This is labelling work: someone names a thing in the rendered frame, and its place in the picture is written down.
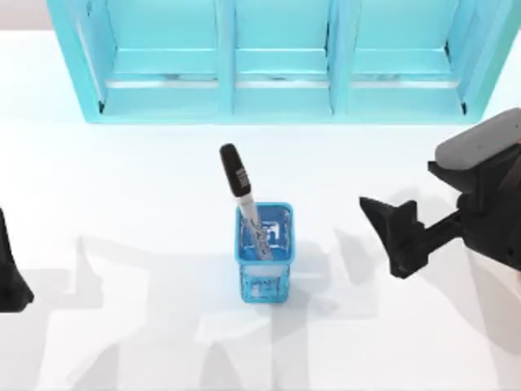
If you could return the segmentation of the pale grey rounded box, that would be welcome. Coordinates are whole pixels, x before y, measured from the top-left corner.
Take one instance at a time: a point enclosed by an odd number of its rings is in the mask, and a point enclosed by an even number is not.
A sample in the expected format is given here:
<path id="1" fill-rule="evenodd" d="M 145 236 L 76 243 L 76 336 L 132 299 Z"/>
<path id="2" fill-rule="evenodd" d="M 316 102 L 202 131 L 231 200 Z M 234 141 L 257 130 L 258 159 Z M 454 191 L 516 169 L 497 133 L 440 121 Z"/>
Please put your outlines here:
<path id="1" fill-rule="evenodd" d="M 443 141 L 435 161 L 443 169 L 471 169 L 519 141 L 521 108 L 511 108 Z"/>

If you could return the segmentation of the blue mesh pen holder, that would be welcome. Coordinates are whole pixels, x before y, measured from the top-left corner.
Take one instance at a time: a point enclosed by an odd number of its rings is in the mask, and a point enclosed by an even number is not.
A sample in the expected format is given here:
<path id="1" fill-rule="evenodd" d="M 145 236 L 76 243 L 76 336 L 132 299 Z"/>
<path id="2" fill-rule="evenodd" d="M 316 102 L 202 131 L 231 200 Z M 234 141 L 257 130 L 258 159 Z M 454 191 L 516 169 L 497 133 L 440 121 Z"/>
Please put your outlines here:
<path id="1" fill-rule="evenodd" d="M 286 202 L 260 202 L 256 206 L 274 259 L 257 258 L 251 233 L 237 211 L 234 256 L 239 265 L 241 298 L 247 303 L 283 303 L 288 298 L 296 252 L 293 208 Z"/>

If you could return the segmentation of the black and white marker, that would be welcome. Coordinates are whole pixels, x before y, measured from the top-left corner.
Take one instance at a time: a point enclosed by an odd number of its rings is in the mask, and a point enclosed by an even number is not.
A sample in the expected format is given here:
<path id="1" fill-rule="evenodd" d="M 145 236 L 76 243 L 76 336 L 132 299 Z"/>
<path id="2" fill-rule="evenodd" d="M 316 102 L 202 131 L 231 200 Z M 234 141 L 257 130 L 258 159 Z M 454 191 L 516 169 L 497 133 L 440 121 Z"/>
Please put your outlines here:
<path id="1" fill-rule="evenodd" d="M 245 226 L 250 232 L 257 258 L 262 261 L 272 261 L 274 257 L 261 225 L 252 194 L 252 185 L 239 151 L 233 143 L 226 143 L 220 147 L 219 153 L 230 190 L 237 200 Z"/>

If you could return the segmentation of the light blue rack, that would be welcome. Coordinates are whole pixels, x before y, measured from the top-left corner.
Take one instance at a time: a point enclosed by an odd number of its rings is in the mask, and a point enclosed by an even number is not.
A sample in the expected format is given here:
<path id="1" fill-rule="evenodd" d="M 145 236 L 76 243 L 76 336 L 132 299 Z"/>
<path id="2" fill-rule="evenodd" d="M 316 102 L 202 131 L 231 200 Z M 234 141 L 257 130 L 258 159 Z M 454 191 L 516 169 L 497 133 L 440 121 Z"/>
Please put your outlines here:
<path id="1" fill-rule="evenodd" d="M 46 0 L 86 121 L 466 124 L 521 0 Z"/>

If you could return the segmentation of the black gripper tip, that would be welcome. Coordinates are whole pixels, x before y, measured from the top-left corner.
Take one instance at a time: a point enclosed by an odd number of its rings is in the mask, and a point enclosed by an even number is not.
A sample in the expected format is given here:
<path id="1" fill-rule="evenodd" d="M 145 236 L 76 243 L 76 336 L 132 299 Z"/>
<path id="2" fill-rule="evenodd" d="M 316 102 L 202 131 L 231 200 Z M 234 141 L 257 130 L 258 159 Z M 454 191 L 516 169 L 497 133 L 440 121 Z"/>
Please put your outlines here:
<path id="1" fill-rule="evenodd" d="M 4 213 L 0 208 L 0 314 L 21 313 L 33 303 L 34 297 L 15 263 Z"/>

